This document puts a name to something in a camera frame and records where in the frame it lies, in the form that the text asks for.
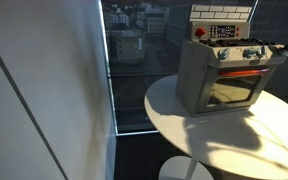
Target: metal oven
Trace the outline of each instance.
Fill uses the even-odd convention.
[[[274,42],[250,39],[247,18],[216,19],[217,12],[212,19],[202,18],[206,8],[201,6],[196,17],[196,7],[192,6],[189,38],[182,46],[178,99],[193,116],[251,106],[286,55]],[[244,14],[250,11],[243,8]]]

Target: stovetop burner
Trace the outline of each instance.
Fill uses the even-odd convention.
[[[202,44],[210,47],[234,47],[234,46],[262,46],[262,45],[276,45],[275,42],[266,40],[258,40],[255,38],[242,38],[242,39],[219,39],[212,41],[211,39],[200,40]]]

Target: table pedestal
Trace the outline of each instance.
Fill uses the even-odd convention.
[[[162,166],[159,180],[214,180],[208,170],[200,163],[194,168],[194,160],[185,156],[176,156],[168,159]]]

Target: stove control panel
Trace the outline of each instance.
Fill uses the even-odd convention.
[[[191,39],[216,40],[248,38],[250,24],[248,22],[216,22],[198,21],[191,23]]]

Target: window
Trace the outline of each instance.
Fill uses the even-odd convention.
[[[181,42],[194,2],[101,1],[103,9],[108,10],[103,11],[104,20],[112,21],[112,25],[105,27],[105,34],[118,134],[155,130],[145,112],[144,96],[152,83],[177,73]],[[203,0],[202,3],[252,6],[253,0]],[[107,13],[117,9],[123,13],[122,20],[114,15],[114,21],[114,16]]]

